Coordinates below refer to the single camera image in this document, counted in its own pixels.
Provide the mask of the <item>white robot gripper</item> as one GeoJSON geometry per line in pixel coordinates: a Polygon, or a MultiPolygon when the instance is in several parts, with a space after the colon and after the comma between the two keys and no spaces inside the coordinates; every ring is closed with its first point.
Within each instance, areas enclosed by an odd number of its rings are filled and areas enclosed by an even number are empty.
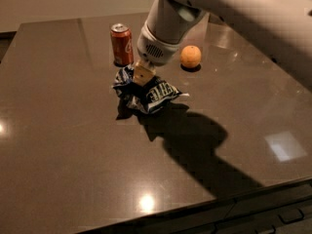
{"type": "Polygon", "coordinates": [[[146,85],[156,75],[155,66],[172,59],[188,31],[204,15],[205,12],[175,0],[154,0],[137,39],[137,52],[142,59],[135,64],[133,82],[146,85]]]}

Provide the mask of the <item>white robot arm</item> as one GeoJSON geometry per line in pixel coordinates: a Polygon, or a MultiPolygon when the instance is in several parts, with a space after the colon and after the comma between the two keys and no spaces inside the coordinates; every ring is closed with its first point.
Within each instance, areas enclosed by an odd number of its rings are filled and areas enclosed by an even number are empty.
{"type": "Polygon", "coordinates": [[[205,13],[312,88],[312,0],[154,0],[137,40],[139,56],[156,66],[168,63],[205,13]]]}

